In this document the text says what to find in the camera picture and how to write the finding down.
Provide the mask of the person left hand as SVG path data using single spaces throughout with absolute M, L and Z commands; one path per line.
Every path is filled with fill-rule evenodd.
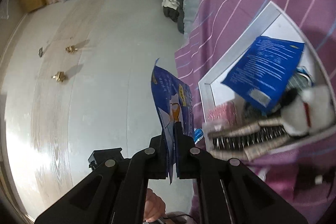
M 147 188 L 143 220 L 151 223 L 165 215 L 166 204 L 150 188 Z

